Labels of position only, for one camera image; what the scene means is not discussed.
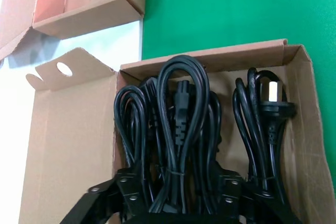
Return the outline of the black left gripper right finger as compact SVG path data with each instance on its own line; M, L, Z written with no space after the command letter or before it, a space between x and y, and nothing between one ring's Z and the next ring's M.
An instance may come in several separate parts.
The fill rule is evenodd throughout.
M220 215L226 223L301 223L290 206L241 177L224 176Z

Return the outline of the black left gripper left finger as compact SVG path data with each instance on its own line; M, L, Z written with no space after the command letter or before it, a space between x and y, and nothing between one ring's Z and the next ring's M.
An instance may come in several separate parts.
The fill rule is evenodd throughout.
M116 213L129 220L146 212L140 173L123 168L112 179L90 187L61 223L107 223Z

